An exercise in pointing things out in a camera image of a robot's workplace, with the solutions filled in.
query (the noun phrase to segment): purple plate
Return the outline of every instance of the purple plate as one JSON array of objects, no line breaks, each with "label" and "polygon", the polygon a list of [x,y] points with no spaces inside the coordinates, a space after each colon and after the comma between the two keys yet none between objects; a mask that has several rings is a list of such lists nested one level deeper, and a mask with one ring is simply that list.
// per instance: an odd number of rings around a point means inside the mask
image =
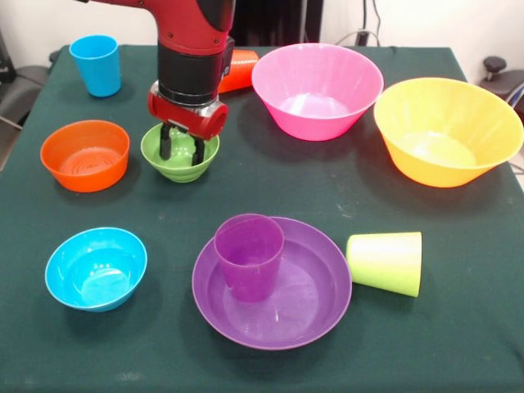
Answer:
[{"label": "purple plate", "polygon": [[193,296],[206,321],[230,340],[259,350],[304,346],[341,320],[351,298],[351,276],[337,245],[318,229],[273,217],[286,241],[271,297],[242,303],[229,293],[211,239],[195,263]]}]

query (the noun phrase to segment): purple cup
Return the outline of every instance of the purple cup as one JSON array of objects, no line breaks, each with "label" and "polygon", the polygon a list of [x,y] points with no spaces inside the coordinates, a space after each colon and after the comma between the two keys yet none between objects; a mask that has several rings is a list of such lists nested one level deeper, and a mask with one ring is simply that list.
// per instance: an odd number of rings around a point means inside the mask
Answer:
[{"label": "purple cup", "polygon": [[226,285],[239,301],[256,302],[273,293],[284,247],[284,232],[263,215],[225,221],[213,241]]}]

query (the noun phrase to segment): plastic cup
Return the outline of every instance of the plastic cup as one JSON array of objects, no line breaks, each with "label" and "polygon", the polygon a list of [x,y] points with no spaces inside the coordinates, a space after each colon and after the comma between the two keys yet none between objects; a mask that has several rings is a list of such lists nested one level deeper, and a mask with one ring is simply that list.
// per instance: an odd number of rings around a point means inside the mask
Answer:
[{"label": "plastic cup", "polygon": [[232,217],[217,229],[214,245],[234,298],[257,302],[271,296],[284,246],[284,233],[274,220],[253,214]]},{"label": "plastic cup", "polygon": [[89,35],[74,41],[69,51],[89,94],[109,97],[120,90],[120,58],[114,38]]},{"label": "plastic cup", "polygon": [[254,51],[234,49],[231,59],[231,69],[219,85],[219,93],[226,93],[251,86],[251,73],[255,68],[259,55]]},{"label": "plastic cup", "polygon": [[353,282],[418,297],[422,270],[422,234],[353,235],[346,258]]}]

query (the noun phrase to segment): blue cup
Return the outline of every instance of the blue cup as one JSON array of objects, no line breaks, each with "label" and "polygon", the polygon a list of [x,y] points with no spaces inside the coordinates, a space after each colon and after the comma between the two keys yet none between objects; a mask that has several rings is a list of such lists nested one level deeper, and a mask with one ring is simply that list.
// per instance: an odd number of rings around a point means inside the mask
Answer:
[{"label": "blue cup", "polygon": [[122,86],[118,43],[107,35],[89,35],[74,41],[69,49],[89,94],[109,97]]}]

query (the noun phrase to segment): lime green cup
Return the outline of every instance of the lime green cup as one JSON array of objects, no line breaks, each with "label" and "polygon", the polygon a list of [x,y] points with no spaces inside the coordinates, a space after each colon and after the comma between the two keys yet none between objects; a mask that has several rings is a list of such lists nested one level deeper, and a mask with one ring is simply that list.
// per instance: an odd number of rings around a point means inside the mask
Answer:
[{"label": "lime green cup", "polygon": [[422,273],[422,234],[353,235],[346,258],[353,282],[418,297]]}]

